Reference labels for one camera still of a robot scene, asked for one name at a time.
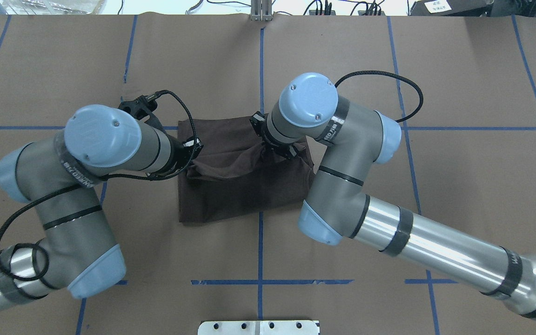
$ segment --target silver aluminum arm tube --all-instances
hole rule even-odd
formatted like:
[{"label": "silver aluminum arm tube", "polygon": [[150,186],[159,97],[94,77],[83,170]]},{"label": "silver aluminum arm tube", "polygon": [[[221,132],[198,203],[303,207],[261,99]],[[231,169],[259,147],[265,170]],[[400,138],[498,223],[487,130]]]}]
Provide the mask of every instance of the silver aluminum arm tube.
[{"label": "silver aluminum arm tube", "polygon": [[264,138],[275,145],[311,136],[328,146],[304,201],[299,228],[336,245],[349,237],[448,275],[536,320],[536,255],[519,255],[362,193],[372,163],[400,145],[400,127],[340,97],[321,74],[302,74],[281,93]]},{"label": "silver aluminum arm tube", "polygon": [[[78,110],[64,131],[27,144],[0,161],[0,186],[20,202],[58,189],[75,189],[36,206],[46,237],[38,242],[49,268],[40,280],[15,280],[0,271],[0,310],[68,288],[76,299],[95,295],[123,278],[123,255],[92,186],[115,170],[169,170],[183,146],[124,111],[102,105]],[[35,276],[41,252],[10,246],[0,253],[15,275]]]}]

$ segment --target dark brown fabric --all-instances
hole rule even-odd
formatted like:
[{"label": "dark brown fabric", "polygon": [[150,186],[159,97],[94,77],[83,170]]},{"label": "dark brown fabric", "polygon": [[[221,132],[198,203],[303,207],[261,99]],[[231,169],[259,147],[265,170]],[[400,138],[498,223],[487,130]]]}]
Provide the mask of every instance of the dark brown fabric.
[{"label": "dark brown fabric", "polygon": [[[212,222],[301,201],[315,177],[307,141],[288,161],[266,150],[249,117],[194,120],[204,144],[200,155],[178,177],[179,220]],[[177,138],[192,135],[189,121],[179,122]]]}]

